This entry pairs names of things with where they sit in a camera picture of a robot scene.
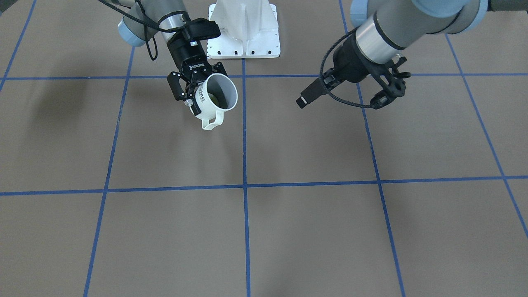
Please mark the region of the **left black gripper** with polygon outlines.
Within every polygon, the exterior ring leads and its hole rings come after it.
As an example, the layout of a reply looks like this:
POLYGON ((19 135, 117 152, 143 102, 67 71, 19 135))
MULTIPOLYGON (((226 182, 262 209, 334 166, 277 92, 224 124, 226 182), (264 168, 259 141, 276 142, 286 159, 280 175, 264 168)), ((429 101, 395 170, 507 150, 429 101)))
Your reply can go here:
POLYGON ((355 39, 346 39, 341 46, 339 39, 323 56, 319 67, 319 79, 315 79, 300 93, 296 100, 299 108, 303 109, 321 96, 328 94, 344 81, 359 83, 370 74, 373 62, 367 61, 357 47, 355 39), (332 53, 334 67, 324 70, 325 61, 332 53))

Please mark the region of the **right black robotiq gripper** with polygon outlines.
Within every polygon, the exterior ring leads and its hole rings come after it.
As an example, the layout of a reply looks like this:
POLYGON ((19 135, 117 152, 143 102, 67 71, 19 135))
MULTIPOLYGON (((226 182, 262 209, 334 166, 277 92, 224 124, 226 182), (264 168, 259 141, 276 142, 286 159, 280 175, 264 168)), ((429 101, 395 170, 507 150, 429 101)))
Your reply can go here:
POLYGON ((195 97, 196 84, 213 74, 228 76, 222 62, 210 65, 200 42, 215 35, 206 31, 177 31, 167 41, 170 55, 178 73, 167 75, 167 82, 175 100, 187 101, 195 97))

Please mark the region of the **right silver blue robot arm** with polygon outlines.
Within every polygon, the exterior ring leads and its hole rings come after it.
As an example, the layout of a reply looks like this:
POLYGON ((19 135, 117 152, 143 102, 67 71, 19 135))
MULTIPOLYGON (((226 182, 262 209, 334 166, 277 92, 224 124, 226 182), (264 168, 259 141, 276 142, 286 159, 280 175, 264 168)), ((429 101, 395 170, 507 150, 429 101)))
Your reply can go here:
POLYGON ((211 66, 201 45, 221 35, 215 21, 191 19, 182 0, 104 0, 119 12, 120 36, 131 46, 141 47, 162 34, 177 72, 168 75, 176 100, 194 105, 194 92, 211 74, 222 73, 222 66, 211 66))

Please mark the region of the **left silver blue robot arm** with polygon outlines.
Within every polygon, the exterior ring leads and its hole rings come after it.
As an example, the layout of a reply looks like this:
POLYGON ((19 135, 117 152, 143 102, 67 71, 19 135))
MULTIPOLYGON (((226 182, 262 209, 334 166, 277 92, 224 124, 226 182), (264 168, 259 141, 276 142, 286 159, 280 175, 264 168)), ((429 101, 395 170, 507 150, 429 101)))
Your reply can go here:
POLYGON ((475 27, 488 11, 488 0, 387 0, 361 2, 365 19, 340 37, 323 56, 319 75, 296 100, 300 108, 321 96, 349 106, 380 109, 405 94, 410 73, 398 68, 398 55, 424 35, 457 34, 475 27), (353 103, 332 93, 343 82, 359 83, 372 76, 381 86, 368 104, 353 103))

